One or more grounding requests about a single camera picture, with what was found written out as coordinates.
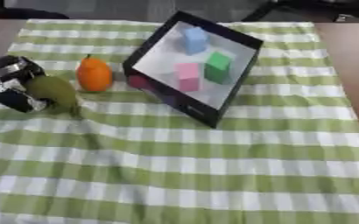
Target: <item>cube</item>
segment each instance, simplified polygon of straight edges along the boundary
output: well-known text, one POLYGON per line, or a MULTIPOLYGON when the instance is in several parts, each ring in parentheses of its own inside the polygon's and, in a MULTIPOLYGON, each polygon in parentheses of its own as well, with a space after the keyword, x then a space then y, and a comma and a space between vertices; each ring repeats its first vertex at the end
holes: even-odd
POLYGON ((179 91, 191 92, 199 90, 199 65, 197 63, 181 63, 176 65, 179 91))
POLYGON ((223 84, 229 76, 230 64, 231 58, 222 53, 214 52, 205 65, 204 77, 209 81, 223 84))
POLYGON ((183 35, 187 54, 202 53, 207 49, 208 36, 200 27, 186 29, 183 35))

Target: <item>green checkered tablecloth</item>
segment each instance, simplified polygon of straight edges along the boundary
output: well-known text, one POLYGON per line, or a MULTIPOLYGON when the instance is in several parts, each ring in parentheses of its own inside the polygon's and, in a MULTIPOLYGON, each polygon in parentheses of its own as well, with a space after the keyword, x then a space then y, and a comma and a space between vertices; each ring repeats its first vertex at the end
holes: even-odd
MULTIPOLYGON (((217 129, 118 81, 82 121, 0 105, 0 223, 359 223, 359 122, 309 23, 226 24, 265 40, 217 129)), ((10 49, 80 90, 159 26, 30 20, 10 49)))

